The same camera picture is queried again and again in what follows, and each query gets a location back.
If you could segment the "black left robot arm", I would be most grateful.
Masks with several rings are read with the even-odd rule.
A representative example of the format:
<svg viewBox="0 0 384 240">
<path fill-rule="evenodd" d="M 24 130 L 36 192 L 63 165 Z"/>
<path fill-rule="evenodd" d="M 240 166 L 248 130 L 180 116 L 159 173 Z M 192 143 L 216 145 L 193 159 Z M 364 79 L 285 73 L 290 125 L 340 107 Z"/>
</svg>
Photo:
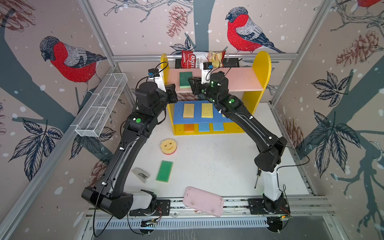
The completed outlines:
<svg viewBox="0 0 384 240">
<path fill-rule="evenodd" d="M 119 148 L 95 185 L 82 192 L 84 200 L 117 219 L 138 209 L 154 212 L 156 195 L 153 192 L 126 193 L 124 186 L 138 153 L 159 123 L 158 116 L 168 104 L 178 101 L 175 84 L 162 90 L 155 82 L 145 82 L 135 94 L 138 101 L 124 124 Z"/>
</svg>

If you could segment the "beige orange-backed sponge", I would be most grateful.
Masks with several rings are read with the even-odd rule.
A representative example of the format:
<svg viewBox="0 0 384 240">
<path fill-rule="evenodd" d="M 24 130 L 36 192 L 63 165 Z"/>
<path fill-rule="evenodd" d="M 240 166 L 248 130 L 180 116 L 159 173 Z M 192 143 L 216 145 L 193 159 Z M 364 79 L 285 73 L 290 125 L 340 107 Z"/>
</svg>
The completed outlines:
<svg viewBox="0 0 384 240">
<path fill-rule="evenodd" d="M 184 104 L 183 118 L 193 119 L 195 113 L 195 104 Z"/>
</svg>

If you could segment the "light green sponge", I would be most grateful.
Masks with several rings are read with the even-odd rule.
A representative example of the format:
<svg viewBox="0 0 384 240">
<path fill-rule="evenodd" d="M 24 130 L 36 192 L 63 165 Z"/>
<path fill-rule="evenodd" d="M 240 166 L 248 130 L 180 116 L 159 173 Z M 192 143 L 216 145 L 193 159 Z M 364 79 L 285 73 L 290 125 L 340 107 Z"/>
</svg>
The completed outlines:
<svg viewBox="0 0 384 240">
<path fill-rule="evenodd" d="M 162 161 L 159 168 L 158 175 L 156 177 L 156 181 L 168 183 L 170 180 L 172 169 L 173 169 L 173 164 L 174 164 L 173 162 Z"/>
</svg>

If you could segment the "blue cellulose sponge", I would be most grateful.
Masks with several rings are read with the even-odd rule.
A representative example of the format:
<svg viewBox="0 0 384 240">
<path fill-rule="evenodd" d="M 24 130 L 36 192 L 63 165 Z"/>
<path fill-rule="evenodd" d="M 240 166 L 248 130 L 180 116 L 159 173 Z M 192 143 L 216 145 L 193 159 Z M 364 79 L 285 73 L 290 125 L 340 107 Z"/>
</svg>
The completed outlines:
<svg viewBox="0 0 384 240">
<path fill-rule="evenodd" d="M 213 123 L 214 132 L 223 132 L 225 130 L 223 123 Z"/>
<path fill-rule="evenodd" d="M 200 133 L 210 132 L 210 124 L 209 123 L 201 123 L 201 124 L 199 124 L 199 132 Z"/>
</svg>

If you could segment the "orange rectangular sponge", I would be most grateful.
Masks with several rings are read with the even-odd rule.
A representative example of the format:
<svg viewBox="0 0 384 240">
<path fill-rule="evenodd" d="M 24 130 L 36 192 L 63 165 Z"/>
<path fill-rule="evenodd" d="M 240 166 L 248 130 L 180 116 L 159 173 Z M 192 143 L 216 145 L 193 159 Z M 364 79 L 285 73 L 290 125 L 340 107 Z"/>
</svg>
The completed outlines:
<svg viewBox="0 0 384 240">
<path fill-rule="evenodd" d="M 194 124 L 185 124 L 184 125 L 184 132 L 185 133 L 194 133 L 195 132 L 195 125 Z"/>
</svg>

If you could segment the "dark green scouring sponge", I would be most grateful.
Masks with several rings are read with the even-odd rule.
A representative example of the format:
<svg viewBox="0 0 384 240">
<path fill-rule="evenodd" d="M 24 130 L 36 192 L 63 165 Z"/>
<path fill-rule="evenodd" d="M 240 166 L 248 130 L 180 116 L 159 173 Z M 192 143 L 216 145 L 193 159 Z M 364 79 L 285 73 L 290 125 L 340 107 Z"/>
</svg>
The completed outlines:
<svg viewBox="0 0 384 240">
<path fill-rule="evenodd" d="M 180 73 L 180 88 L 181 89 L 188 89 L 191 87 L 189 83 L 189 78 L 193 78 L 192 72 L 181 72 Z"/>
</svg>

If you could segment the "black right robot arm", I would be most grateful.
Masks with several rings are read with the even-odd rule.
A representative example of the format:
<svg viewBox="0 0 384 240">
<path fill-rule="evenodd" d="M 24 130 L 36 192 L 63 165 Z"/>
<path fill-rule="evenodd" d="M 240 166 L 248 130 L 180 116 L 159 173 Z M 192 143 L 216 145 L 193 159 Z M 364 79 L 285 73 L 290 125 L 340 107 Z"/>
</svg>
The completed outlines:
<svg viewBox="0 0 384 240">
<path fill-rule="evenodd" d="M 278 168 L 287 140 L 266 129 L 238 97 L 229 93 L 229 80 L 224 72 L 212 74 L 208 83 L 203 84 L 199 78 L 189 78 L 188 81 L 194 95 L 204 96 L 220 114 L 236 123 L 256 143 L 259 154 L 254 162 L 261 170 L 264 181 L 264 209 L 266 212 L 275 213 L 284 204 Z"/>
</svg>

